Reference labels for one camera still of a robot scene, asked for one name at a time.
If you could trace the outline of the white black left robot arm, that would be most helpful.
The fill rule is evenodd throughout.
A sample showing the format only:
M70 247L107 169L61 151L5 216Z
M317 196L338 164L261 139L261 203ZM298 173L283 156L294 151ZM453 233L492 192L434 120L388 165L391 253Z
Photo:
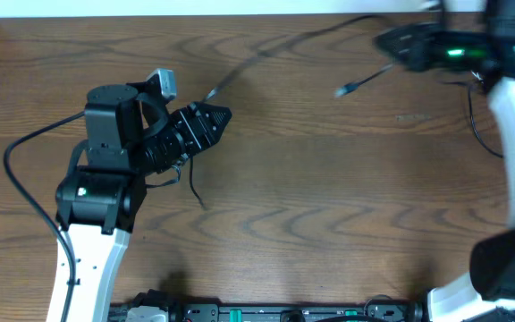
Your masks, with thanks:
M69 249L57 254L47 320L106 320L147 176L179 170L213 147L232 119L227 107L193 102L170 113L167 102L153 81L88 93L88 137L72 151L55 194Z

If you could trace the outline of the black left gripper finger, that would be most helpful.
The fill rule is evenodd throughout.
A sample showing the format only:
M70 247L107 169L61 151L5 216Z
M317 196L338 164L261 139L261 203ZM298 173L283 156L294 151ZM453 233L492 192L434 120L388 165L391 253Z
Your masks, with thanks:
M232 119L232 111L228 107L214 106L206 103L198 105L201 115L212 123L228 123Z
M208 114L206 117L208 125L208 137L212 143L217 143L231 120L230 114Z

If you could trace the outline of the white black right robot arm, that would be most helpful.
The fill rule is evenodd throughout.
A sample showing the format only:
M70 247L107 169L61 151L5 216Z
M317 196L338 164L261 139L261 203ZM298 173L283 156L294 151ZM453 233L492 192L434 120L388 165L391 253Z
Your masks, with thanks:
M509 193L508 229L475 245L469 270L429 291L410 309L412 321L511 321L515 318L515 1L488 1L482 32L436 22L396 27L376 46L411 72L477 72L501 136Z

